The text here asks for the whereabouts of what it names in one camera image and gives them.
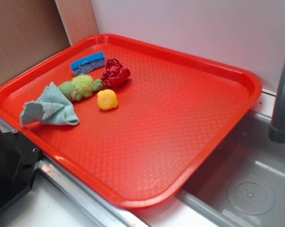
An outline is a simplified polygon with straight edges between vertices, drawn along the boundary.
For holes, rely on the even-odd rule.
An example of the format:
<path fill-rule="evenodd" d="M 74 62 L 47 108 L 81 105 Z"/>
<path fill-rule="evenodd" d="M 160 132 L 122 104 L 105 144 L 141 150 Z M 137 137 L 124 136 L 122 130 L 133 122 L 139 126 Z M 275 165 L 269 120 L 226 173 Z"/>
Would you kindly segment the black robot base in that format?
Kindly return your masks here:
<path fill-rule="evenodd" d="M 0 213 L 32 189 L 41 155 L 21 132 L 0 130 Z"/>

